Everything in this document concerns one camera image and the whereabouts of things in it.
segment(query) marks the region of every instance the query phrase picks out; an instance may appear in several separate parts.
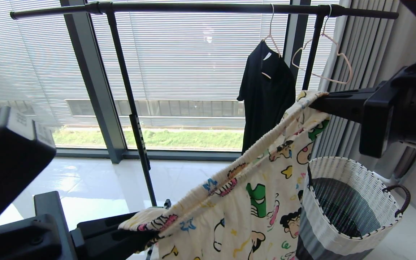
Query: glossy marble floor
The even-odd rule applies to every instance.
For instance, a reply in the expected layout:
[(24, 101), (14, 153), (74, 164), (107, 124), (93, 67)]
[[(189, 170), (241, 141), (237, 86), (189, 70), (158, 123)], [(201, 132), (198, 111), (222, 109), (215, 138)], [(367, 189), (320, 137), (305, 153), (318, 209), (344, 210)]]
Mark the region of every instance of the glossy marble floor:
[[(224, 162), (152, 161), (151, 177), (157, 203), (180, 200), (185, 194), (223, 169)], [(140, 161), (55, 158), (0, 216), (0, 225), (33, 217), (33, 195), (59, 191), (70, 230), (78, 222), (139, 211), (151, 206)], [(403, 199), (394, 194), (398, 202)], [(145, 259), (144, 253), (129, 259)], [(416, 209), (409, 207), (368, 260), (416, 260)]]

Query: white and gray basket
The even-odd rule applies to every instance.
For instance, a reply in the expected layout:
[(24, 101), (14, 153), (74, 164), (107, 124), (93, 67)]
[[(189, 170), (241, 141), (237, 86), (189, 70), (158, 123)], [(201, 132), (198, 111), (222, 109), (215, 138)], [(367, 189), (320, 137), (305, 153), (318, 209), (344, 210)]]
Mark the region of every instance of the white and gray basket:
[[(298, 260), (363, 259), (402, 218), (410, 202), (372, 171), (343, 157), (309, 162), (300, 217)], [(390, 194), (406, 192), (399, 208)]]

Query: clothes hanger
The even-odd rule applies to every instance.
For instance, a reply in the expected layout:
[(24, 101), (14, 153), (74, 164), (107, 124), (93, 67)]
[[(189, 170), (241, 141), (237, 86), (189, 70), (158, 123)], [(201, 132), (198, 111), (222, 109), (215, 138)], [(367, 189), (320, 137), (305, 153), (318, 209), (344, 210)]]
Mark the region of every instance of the clothes hanger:
[(279, 54), (279, 57), (282, 57), (282, 55), (280, 54), (279, 51), (279, 47), (277, 47), (276, 41), (274, 41), (274, 38), (272, 37), (272, 20), (274, 19), (274, 4), (272, 4), (272, 18), (270, 19), (270, 23), (269, 23), (269, 35), (266, 36), (266, 38), (263, 39), (263, 41), (266, 41), (267, 38), (270, 38), (272, 40), (272, 43), (274, 44), (274, 46), (276, 47), (277, 53)]
[[(327, 39), (331, 40), (334, 44), (336, 44), (336, 45), (337, 45), (337, 56), (342, 56), (342, 57), (343, 57), (343, 59), (345, 60), (346, 64), (348, 65), (348, 67), (349, 67), (349, 69), (350, 69), (350, 75), (349, 75), (349, 77), (348, 77), (348, 81), (344, 82), (344, 81), (337, 81), (337, 80), (335, 80), (335, 79), (326, 78), (326, 77), (323, 77), (322, 75), (317, 75), (317, 74), (315, 74), (315, 73), (311, 73), (311, 74), (312, 74), (312, 75), (314, 75), (314, 76), (317, 76), (317, 77), (319, 77), (319, 78), (321, 78), (321, 79), (327, 79), (327, 80), (332, 81), (332, 82), (335, 82), (335, 83), (339, 83), (339, 84), (348, 84), (348, 83), (352, 80), (352, 78), (353, 78), (353, 69), (352, 69), (351, 63), (350, 63), (350, 61), (348, 60), (348, 58), (346, 57), (346, 55), (345, 55), (344, 53), (340, 52), (340, 44), (339, 44), (339, 43), (337, 43), (337, 42), (336, 42), (333, 38), (331, 38), (330, 36), (328, 36), (328, 35), (326, 35), (326, 34), (325, 34), (325, 26), (327, 25), (328, 18), (329, 18), (329, 17), (330, 17), (330, 15), (332, 14), (332, 5), (329, 5), (329, 6), (330, 6), (330, 13), (329, 13), (329, 15), (327, 16), (327, 19), (325, 20), (325, 23), (324, 23), (324, 28), (322, 29), (322, 34), (321, 34), (320, 36), (324, 36), (324, 37), (326, 37)], [(299, 48), (299, 49), (298, 49), (298, 50), (294, 53), (293, 58), (292, 58), (292, 64), (293, 64), (293, 66), (295, 66), (295, 67), (297, 67), (297, 68), (299, 68), (300, 70), (303, 70), (303, 71), (305, 71), (306, 69), (301, 68), (300, 66), (296, 65), (296, 64), (294, 63), (294, 58), (295, 58), (296, 54), (297, 54), (299, 51), (302, 51), (302, 50), (306, 49), (307, 44), (308, 44), (308, 43), (310, 43), (311, 41), (312, 41), (312, 39), (310, 39), (309, 41), (307, 41), (307, 42), (304, 44), (304, 46), (302, 46), (301, 48)]]

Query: gray stripe on basket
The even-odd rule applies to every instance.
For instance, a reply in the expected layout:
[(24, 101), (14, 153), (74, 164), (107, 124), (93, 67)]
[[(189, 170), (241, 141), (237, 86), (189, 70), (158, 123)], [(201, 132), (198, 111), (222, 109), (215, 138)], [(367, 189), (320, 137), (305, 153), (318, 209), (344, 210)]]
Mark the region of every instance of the gray stripe on basket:
[(361, 237), (381, 227), (367, 201), (353, 187), (337, 179), (312, 181), (324, 214), (340, 232)]
[(312, 232), (312, 227), (307, 220), (304, 208), (302, 208), (299, 224), (298, 247), (296, 249), (296, 258), (299, 260), (361, 260), (373, 250), (365, 250), (351, 255), (340, 255), (325, 249), (314, 235), (314, 232)]

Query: clothing rack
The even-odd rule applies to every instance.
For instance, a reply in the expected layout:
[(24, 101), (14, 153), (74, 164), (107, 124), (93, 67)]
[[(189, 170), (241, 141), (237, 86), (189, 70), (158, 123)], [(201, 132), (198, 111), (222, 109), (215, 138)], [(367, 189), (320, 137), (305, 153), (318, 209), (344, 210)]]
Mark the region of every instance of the clothing rack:
[[(145, 148), (144, 138), (140, 129), (139, 117), (137, 115), (136, 105), (134, 103), (133, 92), (127, 74), (125, 59), (118, 34), (117, 20), (115, 12), (190, 12), (190, 13), (272, 13), (271, 5), (267, 4), (211, 4), (211, 3), (113, 3), (113, 2), (91, 2), (84, 5), (63, 6), (56, 8), (46, 8), (37, 10), (22, 10), (10, 12), (10, 17), (14, 20), (38, 17), (55, 14), (71, 14), (71, 13), (91, 13), (106, 14), (110, 26), (113, 43), (117, 52), (118, 62), (123, 77), (124, 87), (126, 89), (127, 98), (131, 108), (129, 118), (134, 132), (134, 138), (137, 144), (144, 177), (147, 183), (150, 200), (153, 206), (157, 205), (155, 194), (150, 178), (150, 162)], [(370, 18), (386, 18), (396, 19), (398, 13), (385, 12), (380, 10), (362, 10), (345, 8), (340, 5), (274, 5), (274, 13), (288, 14), (312, 14), (317, 15), (314, 24), (314, 33), (312, 36), (312, 44), (310, 48), (309, 58), (307, 60), (307, 68), (305, 71), (303, 90), (307, 90), (311, 79), (312, 67), (317, 53), (317, 45), (319, 43), (320, 31), (324, 23), (325, 16), (358, 16)]]

